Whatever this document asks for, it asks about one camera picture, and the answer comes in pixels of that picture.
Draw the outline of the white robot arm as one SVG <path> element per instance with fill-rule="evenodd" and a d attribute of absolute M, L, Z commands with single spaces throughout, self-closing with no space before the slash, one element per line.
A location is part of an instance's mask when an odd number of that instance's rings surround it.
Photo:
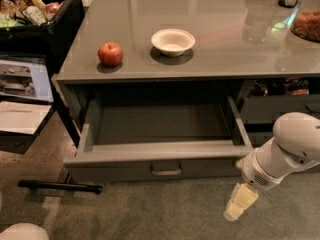
<path fill-rule="evenodd" d="M 304 113 L 280 116 L 273 136 L 236 162 L 243 183 L 237 183 L 224 211 L 236 221 L 259 197 L 259 191 L 279 185 L 289 174 L 308 170 L 320 163 L 320 120 Z"/>

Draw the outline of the white robot base corner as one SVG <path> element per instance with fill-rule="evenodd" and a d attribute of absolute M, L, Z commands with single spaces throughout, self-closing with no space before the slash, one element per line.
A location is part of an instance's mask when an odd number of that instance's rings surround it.
<path fill-rule="evenodd" d="M 0 233 L 0 240 L 49 240 L 48 233 L 31 223 L 18 223 Z"/>

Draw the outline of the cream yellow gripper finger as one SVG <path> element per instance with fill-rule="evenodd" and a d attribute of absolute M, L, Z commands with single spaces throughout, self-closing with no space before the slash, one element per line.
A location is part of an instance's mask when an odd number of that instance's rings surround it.
<path fill-rule="evenodd" d="M 236 221 L 257 199 L 258 190 L 247 183 L 237 183 L 231 193 L 230 200 L 228 201 L 224 217 L 228 221 Z"/>

